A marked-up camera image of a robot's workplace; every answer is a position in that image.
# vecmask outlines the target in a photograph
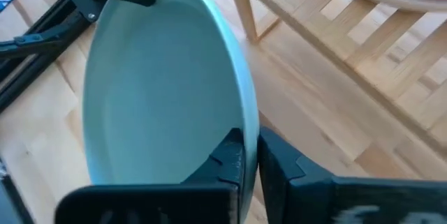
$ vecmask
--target chair leg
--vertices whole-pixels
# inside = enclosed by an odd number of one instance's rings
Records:
[[[251,9],[250,0],[234,0],[236,3],[237,12],[244,27],[247,38],[252,43],[258,41],[256,33],[256,25],[254,22],[253,10]]]

